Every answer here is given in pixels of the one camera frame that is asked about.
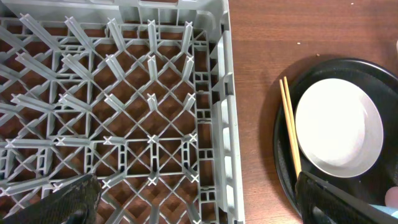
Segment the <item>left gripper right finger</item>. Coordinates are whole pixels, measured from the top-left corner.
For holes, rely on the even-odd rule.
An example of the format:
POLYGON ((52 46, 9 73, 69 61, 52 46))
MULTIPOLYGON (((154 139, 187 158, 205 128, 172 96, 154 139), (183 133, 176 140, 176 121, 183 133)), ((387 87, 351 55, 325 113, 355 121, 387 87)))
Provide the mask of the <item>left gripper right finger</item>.
POLYGON ((304 223, 397 223, 397 219, 302 171, 295 184, 304 223))

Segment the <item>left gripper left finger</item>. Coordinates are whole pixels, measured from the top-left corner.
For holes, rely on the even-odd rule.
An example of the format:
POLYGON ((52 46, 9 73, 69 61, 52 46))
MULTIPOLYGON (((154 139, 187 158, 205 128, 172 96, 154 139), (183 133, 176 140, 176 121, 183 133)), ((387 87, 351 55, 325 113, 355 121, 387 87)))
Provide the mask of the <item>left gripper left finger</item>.
POLYGON ((1 223, 94 223, 100 200, 97 176, 86 174, 1 223))

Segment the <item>wooden chopstick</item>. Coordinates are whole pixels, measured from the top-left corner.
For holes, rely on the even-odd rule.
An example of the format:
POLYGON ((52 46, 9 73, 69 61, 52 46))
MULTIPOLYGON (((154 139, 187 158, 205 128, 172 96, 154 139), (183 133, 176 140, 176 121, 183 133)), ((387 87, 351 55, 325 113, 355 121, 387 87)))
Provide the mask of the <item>wooden chopstick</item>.
POLYGON ((290 91, 289 91, 289 85, 287 81, 287 77, 284 77, 284 90, 285 90, 285 96, 287 98, 287 106, 289 110, 289 116, 290 116, 290 126, 292 129, 292 134, 293 134, 293 140, 294 140, 294 165, 296 169, 296 175, 299 176, 299 173, 302 171, 302 166, 301 166, 301 160, 300 160, 300 151, 299 151, 299 144, 297 141, 297 134, 296 134, 296 128, 295 128, 295 118, 293 114, 293 107, 292 107, 292 102, 290 98, 290 91))
POLYGON ((293 134, 292 134, 292 129, 290 126, 290 116, 289 116, 289 110, 288 110, 288 106, 287 106, 287 98, 285 96, 285 90, 284 90, 284 79, 280 79, 279 80, 279 85, 280 85, 280 92, 281 92, 281 96, 282 96, 282 104, 283 104, 283 108, 284 108, 284 114, 285 114, 285 122, 287 125, 287 130, 288 130, 288 135, 289 135, 289 141, 290 141, 290 151, 291 154, 294 151, 294 140, 293 140, 293 134))

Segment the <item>grey round plate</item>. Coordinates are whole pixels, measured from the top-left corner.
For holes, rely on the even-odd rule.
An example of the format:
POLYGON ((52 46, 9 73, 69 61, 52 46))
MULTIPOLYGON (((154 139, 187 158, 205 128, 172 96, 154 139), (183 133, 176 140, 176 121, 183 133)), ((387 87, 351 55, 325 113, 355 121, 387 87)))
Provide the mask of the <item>grey round plate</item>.
POLYGON ((322 172, 351 178, 368 171, 384 142, 381 115, 357 85, 327 78, 310 85, 295 110, 299 147, 322 172))

